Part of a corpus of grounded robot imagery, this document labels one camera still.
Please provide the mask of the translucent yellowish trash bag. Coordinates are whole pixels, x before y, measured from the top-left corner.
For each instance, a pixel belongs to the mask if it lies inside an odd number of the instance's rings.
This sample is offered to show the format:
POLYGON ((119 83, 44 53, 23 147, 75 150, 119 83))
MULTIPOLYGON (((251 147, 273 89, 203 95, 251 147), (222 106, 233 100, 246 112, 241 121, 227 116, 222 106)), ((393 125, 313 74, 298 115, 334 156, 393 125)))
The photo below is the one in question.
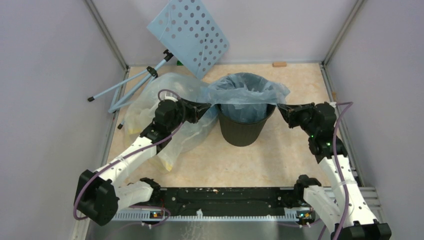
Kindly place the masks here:
POLYGON ((148 84, 124 115, 126 141, 148 138, 155 154, 147 158, 163 173, 179 155, 201 144, 217 122, 218 110, 205 104, 209 83, 179 73, 166 73, 148 84))

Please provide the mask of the black plastic trash bin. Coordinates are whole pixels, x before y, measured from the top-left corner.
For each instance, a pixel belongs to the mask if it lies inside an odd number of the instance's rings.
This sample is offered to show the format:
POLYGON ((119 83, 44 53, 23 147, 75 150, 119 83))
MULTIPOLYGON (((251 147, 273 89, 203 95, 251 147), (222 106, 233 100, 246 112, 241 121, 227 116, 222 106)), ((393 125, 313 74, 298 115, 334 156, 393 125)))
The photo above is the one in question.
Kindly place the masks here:
POLYGON ((254 143, 267 120, 272 116, 276 109, 275 105, 268 104, 264 118, 254 122, 239 122, 225 116, 220 104, 217 105, 218 119, 223 138, 231 145, 236 147, 246 147, 254 143))

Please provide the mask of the light blue trash bag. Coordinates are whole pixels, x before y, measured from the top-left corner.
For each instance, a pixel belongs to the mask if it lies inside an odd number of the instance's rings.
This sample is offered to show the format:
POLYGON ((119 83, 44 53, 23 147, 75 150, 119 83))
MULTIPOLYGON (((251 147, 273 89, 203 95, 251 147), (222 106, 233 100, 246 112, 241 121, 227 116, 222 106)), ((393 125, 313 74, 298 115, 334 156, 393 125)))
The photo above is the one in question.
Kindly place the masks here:
POLYGON ((266 118, 268 105, 286 103, 290 92, 282 83, 239 72, 202 87, 196 101, 220 105, 221 112, 233 121, 254 123, 266 118))

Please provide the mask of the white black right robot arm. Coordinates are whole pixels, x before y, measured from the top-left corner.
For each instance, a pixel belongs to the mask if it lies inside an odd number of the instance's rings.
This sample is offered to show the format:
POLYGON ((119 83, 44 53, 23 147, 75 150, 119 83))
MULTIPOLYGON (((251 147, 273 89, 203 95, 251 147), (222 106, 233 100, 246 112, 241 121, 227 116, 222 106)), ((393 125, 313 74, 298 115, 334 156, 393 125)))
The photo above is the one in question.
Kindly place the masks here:
POLYGON ((342 117, 353 105, 336 114, 339 103, 278 104, 288 127, 300 127, 308 135, 308 145, 319 167, 325 172, 335 199, 330 199, 320 182, 299 176, 293 200, 299 206, 310 205, 330 233, 332 240, 388 240, 392 231, 382 223, 366 203, 352 173, 347 149, 337 136, 342 117))

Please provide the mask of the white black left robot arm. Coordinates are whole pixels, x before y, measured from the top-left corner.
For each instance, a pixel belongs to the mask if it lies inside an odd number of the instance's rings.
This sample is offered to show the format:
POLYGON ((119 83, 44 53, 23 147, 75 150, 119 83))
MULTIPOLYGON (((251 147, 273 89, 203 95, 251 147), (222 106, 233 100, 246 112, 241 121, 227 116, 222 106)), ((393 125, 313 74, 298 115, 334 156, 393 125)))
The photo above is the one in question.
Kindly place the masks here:
POLYGON ((120 210, 135 204, 156 206, 161 194, 154 189, 154 182, 141 179, 127 186, 122 186, 122 183, 145 161, 164 150, 183 123, 198 123, 211 106, 210 103, 183 98, 167 97, 161 100, 152 122, 130 147, 97 170, 81 173, 75 193, 73 217, 78 221, 89 218, 104 226, 120 210))

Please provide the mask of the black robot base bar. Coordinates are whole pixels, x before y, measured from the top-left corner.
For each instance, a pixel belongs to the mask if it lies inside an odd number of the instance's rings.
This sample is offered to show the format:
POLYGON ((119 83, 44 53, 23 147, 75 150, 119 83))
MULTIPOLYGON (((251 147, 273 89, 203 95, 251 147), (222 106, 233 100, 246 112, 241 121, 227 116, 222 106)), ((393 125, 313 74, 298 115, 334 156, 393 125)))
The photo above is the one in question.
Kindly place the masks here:
POLYGON ((160 207, 171 216, 284 216, 289 210, 312 210, 293 187, 168 187, 154 190, 139 206, 160 207))

